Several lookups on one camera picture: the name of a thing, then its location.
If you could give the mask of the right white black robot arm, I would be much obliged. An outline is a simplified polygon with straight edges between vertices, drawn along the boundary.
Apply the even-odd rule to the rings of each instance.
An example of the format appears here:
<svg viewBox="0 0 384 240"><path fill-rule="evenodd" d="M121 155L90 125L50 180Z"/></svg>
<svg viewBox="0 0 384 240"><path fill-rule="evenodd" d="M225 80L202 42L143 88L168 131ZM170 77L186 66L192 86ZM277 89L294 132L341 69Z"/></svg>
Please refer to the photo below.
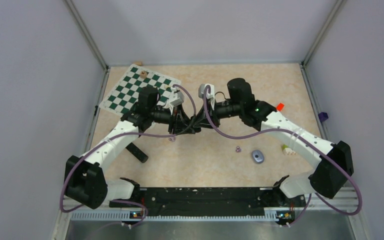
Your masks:
<svg viewBox="0 0 384 240"><path fill-rule="evenodd" d="M274 202L287 206L294 197L312 193L333 199L354 173L351 147L344 141L333 143L320 138L287 119L270 103L256 100L251 85L243 78L230 80L227 89L229 98L216 102L212 84L199 86L203 107L198 115L208 128L217 128L221 119L239 117L246 126L278 139L312 167L279 180L275 184L279 189L273 192Z"/></svg>

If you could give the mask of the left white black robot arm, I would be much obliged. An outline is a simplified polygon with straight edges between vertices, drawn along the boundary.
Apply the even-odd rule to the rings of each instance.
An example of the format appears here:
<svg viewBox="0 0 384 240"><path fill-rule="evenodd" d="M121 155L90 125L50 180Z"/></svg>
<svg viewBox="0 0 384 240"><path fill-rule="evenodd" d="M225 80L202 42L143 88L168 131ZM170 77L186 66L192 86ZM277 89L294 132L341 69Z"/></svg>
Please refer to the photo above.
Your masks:
<svg viewBox="0 0 384 240"><path fill-rule="evenodd" d="M191 101L194 115L186 119L185 127L176 130L177 116L184 112L182 104L185 97ZM112 190L106 181L105 171L139 137L158 138L159 135L146 132L155 123L169 126L165 138L174 138L192 131L197 108L191 94L184 87L174 84L165 105L158 104L161 98L162 95L155 87L142 88L132 108L122 115L106 137L80 157L73 155L66 161L59 197L59 208L62 212L69 212L64 208L64 197L77 201L81 207L91 209L100 207L109 195L113 195L114 199L121 199L129 207L140 202L141 194L134 189L131 181L123 179Z"/></svg>

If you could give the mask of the grey purple charging case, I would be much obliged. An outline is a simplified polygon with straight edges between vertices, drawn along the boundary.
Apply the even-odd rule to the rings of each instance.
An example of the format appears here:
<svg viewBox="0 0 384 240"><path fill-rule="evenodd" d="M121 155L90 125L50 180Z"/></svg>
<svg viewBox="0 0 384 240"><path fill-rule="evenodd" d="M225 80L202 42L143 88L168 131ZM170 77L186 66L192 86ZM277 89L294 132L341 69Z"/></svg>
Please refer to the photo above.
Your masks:
<svg viewBox="0 0 384 240"><path fill-rule="evenodd" d="M251 157L256 164L261 164L265 160L263 153L258 149L251 152Z"/></svg>

